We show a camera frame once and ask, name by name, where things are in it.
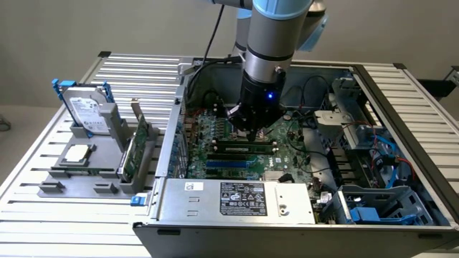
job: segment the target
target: warning label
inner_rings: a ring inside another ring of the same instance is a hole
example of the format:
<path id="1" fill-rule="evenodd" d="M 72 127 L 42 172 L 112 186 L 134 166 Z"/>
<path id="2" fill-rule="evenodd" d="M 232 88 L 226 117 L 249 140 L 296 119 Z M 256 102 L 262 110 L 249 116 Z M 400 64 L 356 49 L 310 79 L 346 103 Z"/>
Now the warning label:
<path id="1" fill-rule="evenodd" d="M 220 213 L 225 216 L 266 216 L 262 183 L 220 183 Z"/>

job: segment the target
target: blue cable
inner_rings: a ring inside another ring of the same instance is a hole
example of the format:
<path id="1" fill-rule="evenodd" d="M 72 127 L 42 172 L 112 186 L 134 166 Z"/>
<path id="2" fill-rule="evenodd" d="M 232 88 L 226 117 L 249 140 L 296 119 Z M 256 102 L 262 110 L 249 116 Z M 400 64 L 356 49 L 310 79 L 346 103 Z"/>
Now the blue cable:
<path id="1" fill-rule="evenodd" d="M 386 183 L 385 189 L 390 188 L 394 182 L 396 177 L 396 167 L 393 167 L 392 176 L 389 177 L 389 181 Z"/>
<path id="2" fill-rule="evenodd" d="M 376 139 L 377 139 L 378 141 L 381 141 L 382 143 L 385 143 L 386 145 L 389 145 L 390 148 L 392 148 L 392 151 L 393 151 L 393 153 L 394 153 L 396 144 L 394 144 L 393 142 L 390 142 L 389 140 L 386 140 L 384 137 L 378 136 L 378 135 L 376 135 Z"/>

